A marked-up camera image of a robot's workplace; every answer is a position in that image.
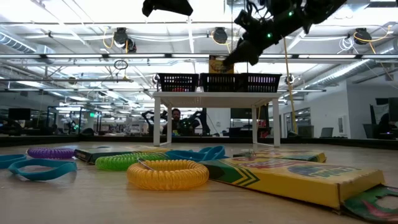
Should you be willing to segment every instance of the green spiral wristband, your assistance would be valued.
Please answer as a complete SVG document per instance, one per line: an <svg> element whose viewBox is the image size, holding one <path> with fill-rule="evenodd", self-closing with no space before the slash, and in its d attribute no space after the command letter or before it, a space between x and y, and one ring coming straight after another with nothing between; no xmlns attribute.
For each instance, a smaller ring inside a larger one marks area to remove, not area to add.
<svg viewBox="0 0 398 224"><path fill-rule="evenodd" d="M162 153L133 153L117 156L104 156L95 160L95 166L100 170L124 171L138 162L138 158L148 161L165 160L168 157Z"/></svg>

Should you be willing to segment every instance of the blue lanyard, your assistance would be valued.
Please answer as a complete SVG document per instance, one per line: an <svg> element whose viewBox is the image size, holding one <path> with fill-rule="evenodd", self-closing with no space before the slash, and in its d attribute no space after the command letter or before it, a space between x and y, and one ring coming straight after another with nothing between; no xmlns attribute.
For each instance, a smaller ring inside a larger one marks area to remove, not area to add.
<svg viewBox="0 0 398 224"><path fill-rule="evenodd" d="M0 169L7 169L11 164L26 160L26 156L19 155L2 155L0 156Z"/></svg>
<svg viewBox="0 0 398 224"><path fill-rule="evenodd" d="M54 169L44 172L24 172L19 170L25 166L45 166L53 167ZM70 161L52 161L49 159L30 159L19 161L11 164L8 169L13 174L19 174L29 180L52 180L69 172L76 171L76 162Z"/></svg>

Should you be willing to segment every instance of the spiral wristband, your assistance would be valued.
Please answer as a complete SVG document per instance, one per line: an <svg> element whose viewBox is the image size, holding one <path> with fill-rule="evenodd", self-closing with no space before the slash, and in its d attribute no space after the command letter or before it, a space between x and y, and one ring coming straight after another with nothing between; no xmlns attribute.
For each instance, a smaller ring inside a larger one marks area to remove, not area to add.
<svg viewBox="0 0 398 224"><path fill-rule="evenodd" d="M7 169L11 164L26 160L26 156L23 154L18 155L1 155L0 156L0 169Z"/></svg>
<svg viewBox="0 0 398 224"><path fill-rule="evenodd" d="M27 154L36 159L71 159L73 152L74 150L69 148L47 147L32 147L27 150Z"/></svg>
<svg viewBox="0 0 398 224"><path fill-rule="evenodd" d="M19 170L25 166L45 166L53 167L54 169L44 172L24 172ZM13 174L19 174L29 180L52 180L65 175L69 172L76 171L76 162L69 161L52 161L49 159L30 159L19 161L11 164L8 167Z"/></svg>
<svg viewBox="0 0 398 224"><path fill-rule="evenodd" d="M95 166L97 169L101 170L123 171L127 170L132 164L135 164L138 158L145 159L146 161L155 161L167 159L167 156L162 153L134 153L104 156L95 160Z"/></svg>
<svg viewBox="0 0 398 224"><path fill-rule="evenodd" d="M145 161L154 170L133 164L127 170L127 179L141 189L186 190L204 184L208 169L193 161Z"/></svg>

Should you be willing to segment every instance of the person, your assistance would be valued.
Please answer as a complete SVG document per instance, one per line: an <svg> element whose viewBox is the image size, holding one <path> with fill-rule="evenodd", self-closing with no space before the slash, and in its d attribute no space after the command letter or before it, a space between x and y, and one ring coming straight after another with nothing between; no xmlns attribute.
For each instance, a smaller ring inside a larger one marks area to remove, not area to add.
<svg viewBox="0 0 398 224"><path fill-rule="evenodd" d="M392 135L386 133L391 133L394 128L397 128L395 121L390 121L389 113L384 114L379 122L379 127L377 128L378 139L392 139Z"/></svg>
<svg viewBox="0 0 398 224"><path fill-rule="evenodd" d="M181 126L180 126L181 111L177 108L174 108L172 110L172 117L173 117L172 130L178 131L181 128ZM163 134L167 134L167 125L168 124L169 124L169 122L167 124L165 124L165 126L163 126L163 131L162 131Z"/></svg>

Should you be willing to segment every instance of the cardboard box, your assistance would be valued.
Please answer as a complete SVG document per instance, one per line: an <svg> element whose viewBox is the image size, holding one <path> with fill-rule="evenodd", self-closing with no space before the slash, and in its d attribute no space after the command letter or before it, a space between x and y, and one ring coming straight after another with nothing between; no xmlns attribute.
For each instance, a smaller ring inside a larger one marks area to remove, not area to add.
<svg viewBox="0 0 398 224"><path fill-rule="evenodd" d="M150 147L150 146L133 146L133 147L97 147L91 149L75 149L73 155L90 165L95 164L95 160L103 156L116 156L121 154L140 153L140 152L167 152L167 148Z"/></svg>
<svg viewBox="0 0 398 224"><path fill-rule="evenodd" d="M326 156L323 152L313 152L304 150L268 150L264 149L256 152L242 152L233 155L233 157L264 157L264 158L280 158L280 159L293 159L300 161L311 161L311 162L325 162Z"/></svg>
<svg viewBox="0 0 398 224"><path fill-rule="evenodd" d="M236 157L201 163L210 179L335 209L347 198L384 183L380 170L318 162Z"/></svg>

